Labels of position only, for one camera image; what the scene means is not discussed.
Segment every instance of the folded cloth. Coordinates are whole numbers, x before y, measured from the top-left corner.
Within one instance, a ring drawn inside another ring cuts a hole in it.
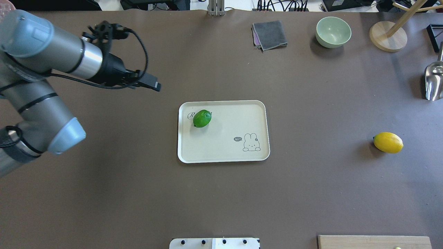
[[[256,46],[263,51],[279,46],[285,47],[288,44],[284,35],[283,25],[280,21],[253,23],[252,28],[254,43],[256,43],[255,38],[257,38],[260,44],[256,44]]]

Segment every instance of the bowl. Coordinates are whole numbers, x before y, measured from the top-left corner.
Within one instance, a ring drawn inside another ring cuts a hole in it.
[[[342,19],[328,16],[317,23],[315,37],[323,47],[336,48],[349,41],[351,28]]]

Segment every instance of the scoop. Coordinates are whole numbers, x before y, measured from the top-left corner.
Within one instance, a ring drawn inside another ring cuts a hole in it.
[[[429,64],[425,71],[426,99],[435,101],[443,98],[443,42],[440,44],[438,61]]]

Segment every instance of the bunny drawing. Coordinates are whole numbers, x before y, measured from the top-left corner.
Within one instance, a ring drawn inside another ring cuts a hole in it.
[[[260,143],[257,139],[257,134],[255,133],[247,133],[245,134],[245,143],[243,144],[243,151],[259,151]]]

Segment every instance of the lime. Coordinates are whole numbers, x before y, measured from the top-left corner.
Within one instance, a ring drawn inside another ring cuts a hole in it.
[[[403,148],[403,141],[394,133],[381,132],[374,138],[374,145],[379,150],[387,153],[397,153]]]
[[[194,126],[201,128],[209,124],[212,114],[208,110],[201,110],[194,115]]]

